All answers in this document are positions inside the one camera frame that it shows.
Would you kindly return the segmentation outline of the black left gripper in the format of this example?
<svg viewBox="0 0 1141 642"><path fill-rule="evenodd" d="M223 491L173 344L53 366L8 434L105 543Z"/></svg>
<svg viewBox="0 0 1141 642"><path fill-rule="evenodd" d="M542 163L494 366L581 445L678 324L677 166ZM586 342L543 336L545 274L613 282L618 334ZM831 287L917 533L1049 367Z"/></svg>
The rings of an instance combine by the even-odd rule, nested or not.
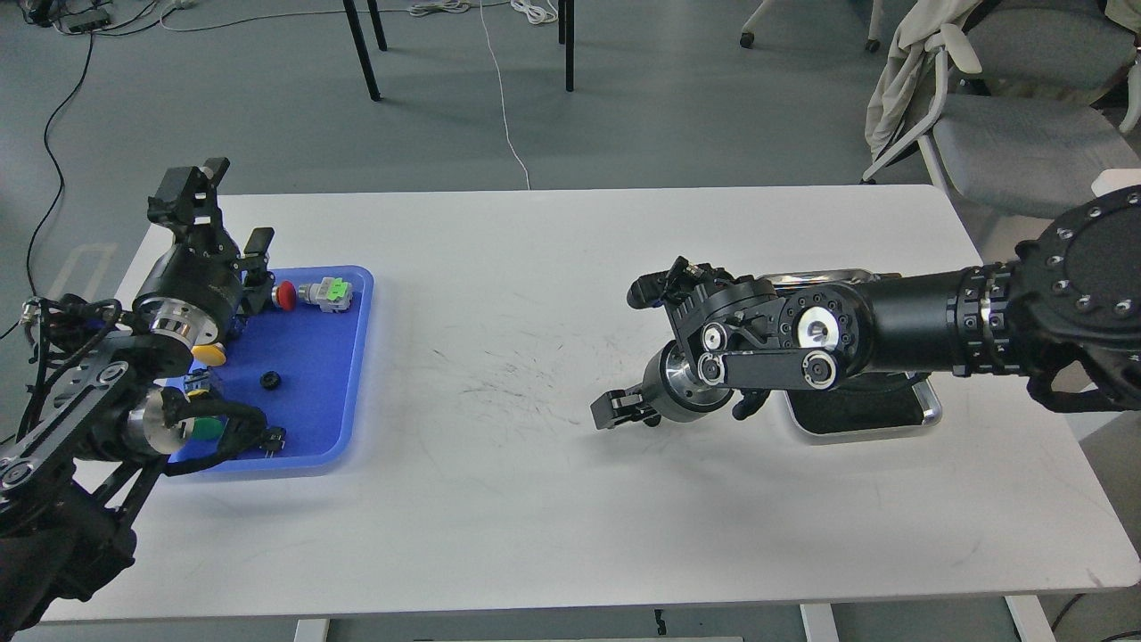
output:
<svg viewBox="0 0 1141 642"><path fill-rule="evenodd" d="M238 255L218 204L229 166L229 159L215 157L170 168L147 200L147 219L171 231L173 244L143 281L132 312L147 318L151 332L188 347L222 341L235 314L256 316L272 303L268 249L275 231L254 228Z"/></svg>

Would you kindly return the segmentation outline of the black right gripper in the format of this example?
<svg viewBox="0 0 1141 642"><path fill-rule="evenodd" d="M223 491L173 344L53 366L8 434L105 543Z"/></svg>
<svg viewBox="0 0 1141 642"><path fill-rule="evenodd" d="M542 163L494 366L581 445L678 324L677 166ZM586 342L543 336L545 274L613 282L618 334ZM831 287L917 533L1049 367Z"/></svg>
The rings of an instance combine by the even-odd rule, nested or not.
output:
<svg viewBox="0 0 1141 642"><path fill-rule="evenodd" d="M628 307L661 308L680 304L698 284L713 279L709 263L693 263L677 257L665 271L644 274L628 289ZM612 430L628 423L659 426L663 420L691 423L730 401L733 391L714 389L702 382L675 346L665 346L653 355L644 369L639 389L604 391L590 405L596 430Z"/></svg>

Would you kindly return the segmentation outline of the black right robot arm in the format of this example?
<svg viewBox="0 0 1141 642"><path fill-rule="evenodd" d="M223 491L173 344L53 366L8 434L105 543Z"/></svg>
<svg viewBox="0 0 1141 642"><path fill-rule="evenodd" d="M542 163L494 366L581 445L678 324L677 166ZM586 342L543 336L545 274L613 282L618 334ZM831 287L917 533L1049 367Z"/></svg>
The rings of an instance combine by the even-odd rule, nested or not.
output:
<svg viewBox="0 0 1141 642"><path fill-rule="evenodd" d="M599 430L688 423L729 406L743 420L771 391L841 407L912 393L936 371L1023 375L1047 411L1138 411L1138 186L1058 216L1015 259L900 276L823 271L733 276L675 259L628 289L663 309L673 338L636 387L591 403Z"/></svg>

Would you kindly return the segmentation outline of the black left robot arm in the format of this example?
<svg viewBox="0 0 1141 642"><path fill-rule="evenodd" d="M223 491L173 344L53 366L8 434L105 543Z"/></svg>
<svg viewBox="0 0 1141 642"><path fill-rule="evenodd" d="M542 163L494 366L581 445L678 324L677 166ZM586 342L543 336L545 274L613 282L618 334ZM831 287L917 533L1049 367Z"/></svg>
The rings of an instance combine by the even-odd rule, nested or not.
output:
<svg viewBox="0 0 1141 642"><path fill-rule="evenodd" d="M173 235L132 304L34 296L21 324L37 380L3 446L3 639L37 625L54 600L87 601L133 564L133 523L160 476L236 457L268 431L264 411L167 387L196 346L260 312L275 283L257 228L225 231L218 186L230 162L169 169L148 200Z"/></svg>

